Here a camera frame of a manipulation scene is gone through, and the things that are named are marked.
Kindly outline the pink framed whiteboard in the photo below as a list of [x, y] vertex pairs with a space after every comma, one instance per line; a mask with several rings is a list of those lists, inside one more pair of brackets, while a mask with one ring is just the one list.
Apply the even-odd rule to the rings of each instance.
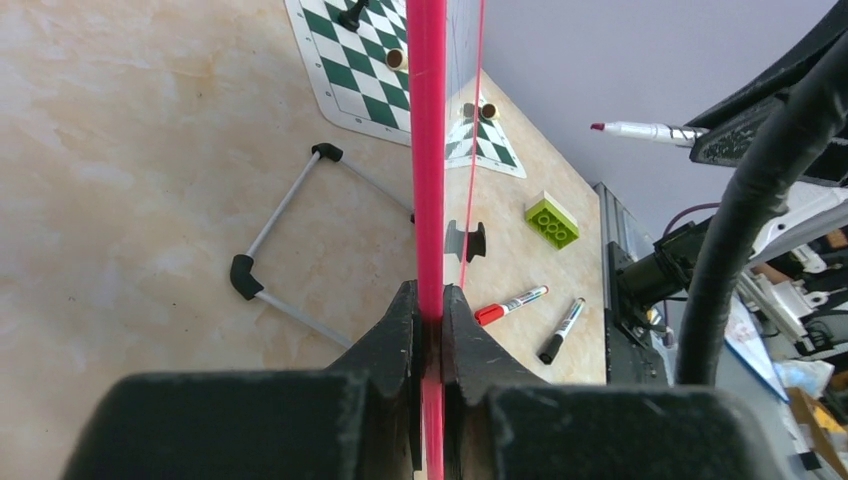
[[474, 140], [466, 105], [477, 103], [485, 18], [482, 1], [407, 4], [411, 148], [421, 319], [421, 418], [425, 470], [445, 476], [442, 323], [444, 290], [464, 280], [455, 253], [467, 227]]

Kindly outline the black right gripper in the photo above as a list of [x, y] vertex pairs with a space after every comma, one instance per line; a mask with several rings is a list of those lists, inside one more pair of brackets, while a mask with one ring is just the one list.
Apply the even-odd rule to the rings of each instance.
[[796, 162], [800, 180], [847, 184], [847, 4], [837, 2], [754, 80], [690, 121], [694, 163]]

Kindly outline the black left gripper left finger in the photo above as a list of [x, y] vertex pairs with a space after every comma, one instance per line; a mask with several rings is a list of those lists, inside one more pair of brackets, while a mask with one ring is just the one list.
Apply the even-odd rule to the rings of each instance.
[[421, 468], [417, 285], [317, 370], [148, 372], [100, 400], [66, 479], [410, 479]]

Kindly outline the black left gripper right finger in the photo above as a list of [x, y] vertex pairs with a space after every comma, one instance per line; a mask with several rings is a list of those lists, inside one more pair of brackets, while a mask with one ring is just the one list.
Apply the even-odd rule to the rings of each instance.
[[555, 385], [444, 292], [448, 479], [778, 479], [752, 411], [711, 388]]

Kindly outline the purple cap whiteboard marker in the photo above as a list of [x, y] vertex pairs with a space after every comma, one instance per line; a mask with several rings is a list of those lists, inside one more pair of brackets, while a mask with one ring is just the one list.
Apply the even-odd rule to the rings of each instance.
[[616, 137], [684, 148], [691, 148], [700, 137], [709, 132], [708, 129], [699, 127], [624, 121], [592, 123], [590, 129]]

